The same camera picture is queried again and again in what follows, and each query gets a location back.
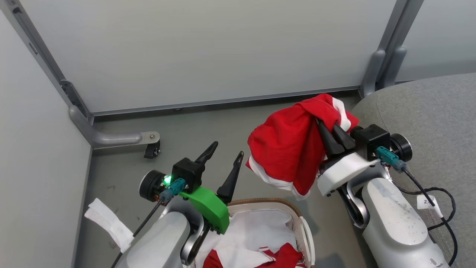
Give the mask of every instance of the red and white garment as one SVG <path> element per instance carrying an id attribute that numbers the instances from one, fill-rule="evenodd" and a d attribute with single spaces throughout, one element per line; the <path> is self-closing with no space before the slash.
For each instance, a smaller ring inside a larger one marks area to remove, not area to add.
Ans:
<path id="1" fill-rule="evenodd" d="M 358 123 L 342 101 L 328 94 L 296 103 L 273 113 L 251 133 L 246 166 L 266 183 L 305 199 L 325 156 L 316 118 L 330 131 L 336 122 L 345 131 Z"/>
<path id="2" fill-rule="evenodd" d="M 289 243 L 276 253 L 267 247 L 261 247 L 259 251 L 227 247 L 211 250 L 203 268 L 306 268 L 301 259 L 302 253 Z"/>

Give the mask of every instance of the laundry basket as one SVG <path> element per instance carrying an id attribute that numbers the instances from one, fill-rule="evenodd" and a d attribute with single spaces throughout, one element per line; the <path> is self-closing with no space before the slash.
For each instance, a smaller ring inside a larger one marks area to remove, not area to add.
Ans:
<path id="1" fill-rule="evenodd" d="M 238 212 L 260 209 L 280 209 L 292 217 L 292 225 L 288 226 L 294 231 L 297 250 L 302 252 L 301 260 L 307 268 L 314 268 L 316 255 L 311 230 L 299 209 L 289 201 L 281 198 L 252 198 L 233 201 L 228 204 L 230 216 Z"/>

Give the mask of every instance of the gray fabric sofa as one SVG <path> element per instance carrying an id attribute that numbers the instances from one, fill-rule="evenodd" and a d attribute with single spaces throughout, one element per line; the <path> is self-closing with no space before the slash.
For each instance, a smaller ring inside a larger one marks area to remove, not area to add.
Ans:
<path id="1" fill-rule="evenodd" d="M 411 172 L 425 188 L 441 187 L 456 201 L 450 222 L 458 255 L 452 267 L 476 267 L 476 73 L 407 82 L 377 91 L 353 109 L 366 127 L 377 124 L 404 135 L 412 144 Z M 409 190 L 417 187 L 405 174 L 392 174 L 394 182 Z M 449 216 L 450 199 L 433 191 L 442 213 Z M 406 196 L 416 208 L 416 196 Z M 429 210 L 419 210 L 427 226 L 441 222 Z M 443 226 L 430 231 L 450 260 L 453 242 Z"/>

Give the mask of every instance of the white partition panel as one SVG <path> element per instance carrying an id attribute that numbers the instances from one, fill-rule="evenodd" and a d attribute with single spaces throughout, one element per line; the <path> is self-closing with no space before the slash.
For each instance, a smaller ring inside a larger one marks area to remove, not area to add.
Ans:
<path id="1" fill-rule="evenodd" d="M 360 85 L 395 0 L 21 0 L 93 114 Z"/>
<path id="2" fill-rule="evenodd" d="M 0 11 L 0 267 L 72 267 L 90 152 Z"/>
<path id="3" fill-rule="evenodd" d="M 403 46 L 397 81 L 476 72 L 476 1 L 425 0 Z"/>

